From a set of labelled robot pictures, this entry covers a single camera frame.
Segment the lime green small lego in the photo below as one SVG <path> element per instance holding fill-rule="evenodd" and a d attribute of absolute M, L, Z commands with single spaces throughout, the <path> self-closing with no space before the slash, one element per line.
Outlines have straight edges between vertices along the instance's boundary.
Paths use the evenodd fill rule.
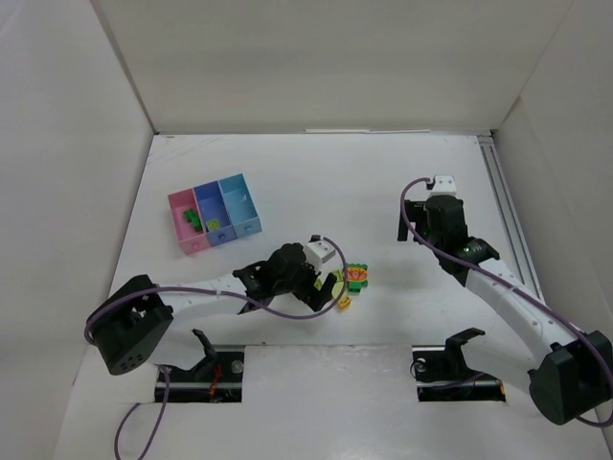
<path fill-rule="evenodd" d="M 335 277 L 337 283 L 342 283 L 345 280 L 342 270 L 334 270 L 331 274 Z"/>

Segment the dark green square lego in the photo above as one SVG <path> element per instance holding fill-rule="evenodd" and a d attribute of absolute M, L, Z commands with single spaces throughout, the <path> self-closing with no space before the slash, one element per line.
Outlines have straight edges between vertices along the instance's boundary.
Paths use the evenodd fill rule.
<path fill-rule="evenodd" d="M 193 230 L 196 232 L 200 232 L 202 230 L 202 223 L 200 220 L 200 217 L 198 217 L 198 222 L 195 223 L 190 223 L 189 224 L 193 227 Z"/>
<path fill-rule="evenodd" d="M 187 222 L 195 223 L 198 222 L 198 215 L 195 209 L 190 208 L 183 212 L 183 216 Z"/>

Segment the orange flower oval lego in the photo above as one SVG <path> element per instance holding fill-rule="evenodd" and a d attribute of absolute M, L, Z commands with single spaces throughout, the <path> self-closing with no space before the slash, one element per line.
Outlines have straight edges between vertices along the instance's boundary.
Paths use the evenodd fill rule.
<path fill-rule="evenodd" d="M 368 269 L 364 266 L 348 266 L 345 275 L 348 283 L 363 284 L 368 282 Z"/>

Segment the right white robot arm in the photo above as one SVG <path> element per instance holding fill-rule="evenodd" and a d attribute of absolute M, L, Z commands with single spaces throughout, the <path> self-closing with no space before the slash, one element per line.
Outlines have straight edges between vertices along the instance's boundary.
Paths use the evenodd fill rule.
<path fill-rule="evenodd" d="M 400 240 L 428 247 L 440 267 L 486 302 L 521 338 L 531 358 L 503 369 L 539 412 L 562 426 L 612 399 L 612 344 L 585 333 L 526 291 L 488 242 L 469 235 L 454 195 L 400 201 Z"/>

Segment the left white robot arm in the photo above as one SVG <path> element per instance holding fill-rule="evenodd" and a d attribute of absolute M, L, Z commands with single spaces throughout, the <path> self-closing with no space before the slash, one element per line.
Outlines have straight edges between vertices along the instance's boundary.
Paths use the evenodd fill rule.
<path fill-rule="evenodd" d="M 209 281 L 161 286 L 146 274 L 119 287 L 86 319 L 85 340 L 95 346 L 113 376 L 157 360 L 158 349 L 176 366 L 180 357 L 165 336 L 181 323 L 207 316 L 271 312 L 272 302 L 292 295 L 309 309 L 305 320 L 317 318 L 338 302 L 337 278 L 322 273 L 342 251 L 327 238 L 305 244 L 285 243 L 258 261 Z"/>

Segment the pale green curved lego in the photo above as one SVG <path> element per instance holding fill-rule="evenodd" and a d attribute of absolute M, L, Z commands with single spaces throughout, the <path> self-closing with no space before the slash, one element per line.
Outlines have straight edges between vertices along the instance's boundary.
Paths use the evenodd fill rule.
<path fill-rule="evenodd" d="M 345 296 L 345 285 L 343 282 L 337 282 L 334 284 L 331 294 L 332 294 L 332 299 L 333 300 L 339 300 L 342 299 Z"/>

